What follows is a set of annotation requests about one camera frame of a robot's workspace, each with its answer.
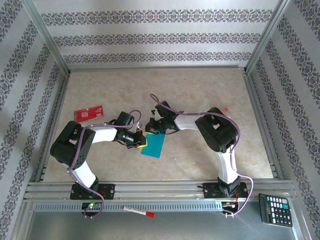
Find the calculator keypad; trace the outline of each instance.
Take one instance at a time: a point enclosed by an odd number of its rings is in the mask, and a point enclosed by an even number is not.
[[[285,198],[267,196],[267,205],[271,207],[269,222],[274,225],[292,226],[288,201]]]

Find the red box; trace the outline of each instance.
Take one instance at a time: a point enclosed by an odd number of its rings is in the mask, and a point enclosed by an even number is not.
[[[101,105],[77,110],[74,112],[74,120],[78,123],[92,120],[92,119],[98,119],[103,116],[104,116],[104,109]]]

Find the white marker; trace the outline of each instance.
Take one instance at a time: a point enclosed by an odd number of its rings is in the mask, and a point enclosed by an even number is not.
[[[129,212],[136,213],[136,214],[145,215],[145,216],[148,216],[150,218],[154,218],[156,216],[156,214],[153,213],[153,212],[143,211],[143,210],[139,210],[139,209],[136,209],[136,208],[133,208],[133,207],[129,207],[129,206],[123,206],[122,209],[126,210],[126,211],[129,211]]]

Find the floral pattern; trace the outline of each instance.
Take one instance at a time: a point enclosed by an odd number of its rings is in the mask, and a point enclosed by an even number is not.
[[[59,88],[59,90],[57,92],[57,95],[56,95],[55,103],[52,106],[51,117],[50,117],[50,120],[48,121],[47,130],[45,131],[45,137],[44,137],[44,141],[43,141],[43,144],[42,144],[40,157],[39,157],[39,160],[37,161],[37,166],[36,166],[36,169],[34,171],[34,175],[33,175],[32,179],[31,179],[32,182],[34,182],[36,180],[36,176],[38,174],[39,167],[40,167],[40,162],[41,162],[41,160],[42,160],[42,158],[44,156],[44,153],[45,153],[45,150],[46,150],[46,146],[48,144],[49,136],[50,136],[50,133],[52,132],[52,126],[53,126],[54,119],[56,117],[56,111],[58,109],[59,99],[60,99],[60,96],[61,96],[61,93],[62,93],[62,89],[64,87],[64,83],[65,83],[66,79],[67,78],[65,77],[63,79],[63,81],[61,82],[60,88]]]
[[[285,16],[281,19],[277,28],[320,109],[320,74]]]
[[[3,143],[0,148],[0,180],[6,170],[6,165],[13,151],[13,146],[16,144],[16,139],[21,130],[22,123],[25,120],[27,111],[35,94],[41,74],[49,58],[50,51],[46,45],[41,49],[41,52],[35,62],[30,77],[22,92],[21,98],[16,106],[16,110],[11,118],[11,122],[6,130],[6,135],[3,137]]]
[[[260,33],[155,33],[55,36],[58,47],[133,44],[256,44]]]
[[[258,60],[255,65],[256,70],[259,74],[260,81],[262,82],[267,100],[273,112],[273,117],[276,121],[278,131],[280,132],[285,151],[287,152],[288,159],[290,161],[292,172],[298,182],[298,188],[301,191],[306,210],[309,213],[309,218],[313,222],[312,226],[315,228],[315,234],[320,238],[320,213],[319,206],[317,206],[317,200],[314,197],[313,191],[310,189],[311,185],[308,181],[305,169],[302,167],[301,159],[297,151],[297,147],[293,142],[290,130],[288,128],[286,119],[283,115],[279,101],[277,100],[276,93],[271,85],[266,68],[261,60]]]
[[[14,50],[12,57],[3,70],[3,74],[0,79],[0,111],[2,106],[6,102],[6,98],[10,93],[13,83],[16,81],[16,77],[20,72],[22,64],[29,53],[31,46],[33,45],[38,31],[32,21],[28,24],[26,30],[23,33],[16,49]]]
[[[292,113],[300,129],[305,145],[308,147],[308,152],[311,155],[311,159],[314,161],[313,164],[318,169],[318,174],[320,174],[320,142],[316,137],[315,130],[309,122],[309,118],[306,116],[305,108],[296,93],[295,86],[287,73],[285,65],[281,60],[273,41],[270,40],[268,42],[265,51],[269,55],[273,69],[279,78],[283,92],[291,106]]]
[[[250,52],[148,52],[64,55],[67,64],[181,62],[181,61],[247,61]]]
[[[19,0],[7,0],[0,10],[0,43],[6,36],[11,24],[16,20],[18,13],[22,9],[22,3]]]
[[[320,41],[320,7],[315,0],[294,0],[294,4],[304,16],[311,30]]]
[[[18,196],[21,193],[21,187],[23,185],[23,182],[25,181],[25,174],[27,173],[30,160],[32,159],[33,151],[35,149],[40,129],[43,125],[43,121],[47,112],[51,94],[58,78],[59,71],[60,68],[58,64],[55,63],[45,86],[43,95],[40,99],[40,104],[37,108],[38,110],[36,112],[36,115],[34,116],[33,125],[31,126],[29,136],[27,137],[25,147],[22,151],[23,153],[19,160],[19,167],[14,174],[14,181],[12,182],[12,186],[10,187],[7,201],[4,204],[4,210],[1,212],[0,240],[6,239],[6,230],[8,230],[8,226],[12,221],[13,210],[17,206]]]
[[[41,14],[47,26],[139,23],[266,23],[271,9],[179,9],[136,11],[55,12]]]

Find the red marker cap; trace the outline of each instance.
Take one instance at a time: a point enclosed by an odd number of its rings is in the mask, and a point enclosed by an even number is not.
[[[149,211],[147,211],[145,215],[148,216],[148,217],[150,217],[150,218],[154,218],[154,217],[156,216],[155,213],[149,212]]]

